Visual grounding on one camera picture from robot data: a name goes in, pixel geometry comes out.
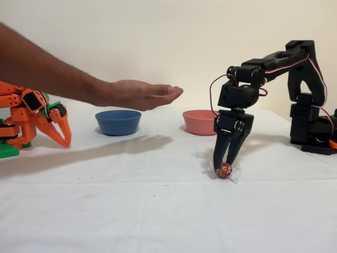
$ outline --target orange claw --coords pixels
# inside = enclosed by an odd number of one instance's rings
[[[52,138],[57,143],[64,146],[65,148],[68,148],[70,146],[71,133],[70,133],[69,125],[67,123],[66,118],[63,121],[60,121],[59,123],[59,126],[65,135],[65,140],[64,140],[62,136],[58,133],[58,131],[55,129],[55,127],[53,126],[53,121],[49,122],[48,119],[41,112],[34,114],[33,117],[34,117],[34,122],[35,122],[36,127],[41,132],[43,132],[44,134],[46,134],[47,136]]]
[[[64,139],[65,139],[65,142],[67,143],[69,147],[72,141],[72,132],[70,130],[69,123],[68,123],[68,114],[65,113],[65,115],[61,117],[60,111],[54,108],[54,109],[51,109],[51,111],[49,112],[49,116],[51,117],[52,121],[58,124],[58,126],[60,127],[63,133]]]
[[[334,142],[333,140],[329,141],[329,145],[330,147],[332,147],[333,149],[337,149],[337,142]]]

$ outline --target human arm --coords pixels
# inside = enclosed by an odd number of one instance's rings
[[[0,23],[0,80],[97,106],[151,110],[183,90],[136,80],[106,82],[52,56]]]

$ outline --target blue bowl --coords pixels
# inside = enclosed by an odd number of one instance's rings
[[[128,135],[137,131],[142,114],[137,111],[116,110],[96,114],[101,131],[106,135]]]

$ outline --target black robotic arm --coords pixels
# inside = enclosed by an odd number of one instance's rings
[[[290,100],[296,102],[291,107],[291,143],[301,144],[302,150],[307,152],[337,152],[337,136],[333,134],[337,111],[334,116],[319,116],[320,108],[326,103],[327,90],[316,60],[314,41],[291,41],[285,49],[228,68],[229,81],[221,88],[218,106],[230,110],[219,110],[214,119],[217,138],[213,163],[219,177],[229,176],[231,165],[251,132],[254,116],[246,114],[244,109],[257,102],[262,86],[286,72],[289,72]],[[302,81],[311,94],[301,92]],[[227,160],[223,163],[227,148]]]

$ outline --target black wire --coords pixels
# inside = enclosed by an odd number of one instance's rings
[[[215,80],[212,82],[212,84],[211,84],[211,86],[210,86],[211,110],[212,110],[212,112],[214,113],[215,116],[217,116],[217,114],[216,114],[215,111],[213,110],[213,104],[212,104],[212,86],[213,86],[213,84],[214,84],[217,80],[219,80],[220,78],[222,78],[222,77],[224,77],[224,76],[232,76],[232,75],[230,75],[230,74],[224,74],[224,75],[222,75],[222,76],[219,76],[217,79],[215,79]]]
[[[268,91],[266,89],[260,87],[260,90],[264,91],[264,94],[260,93],[259,96],[267,96],[268,95]]]

